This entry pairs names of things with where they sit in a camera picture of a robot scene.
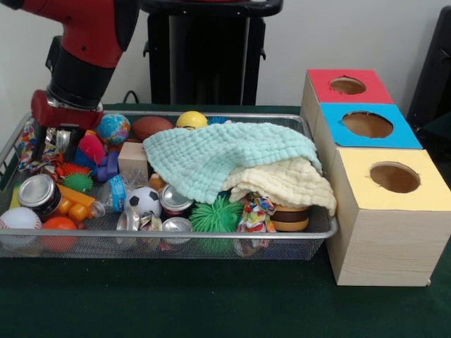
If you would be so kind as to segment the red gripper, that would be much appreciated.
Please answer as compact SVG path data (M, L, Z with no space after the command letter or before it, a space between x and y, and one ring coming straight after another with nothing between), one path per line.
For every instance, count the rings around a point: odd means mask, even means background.
M38 123L37 143L32 152L33 161L41 161L46 146L47 128L76 126L70 131L70 140L64 153L64 160L71 161L75 156L80 141L80 128L95 129L104 114L102 104L95 109L83 109L58 101L48 91L36 90L31 99L32 117Z

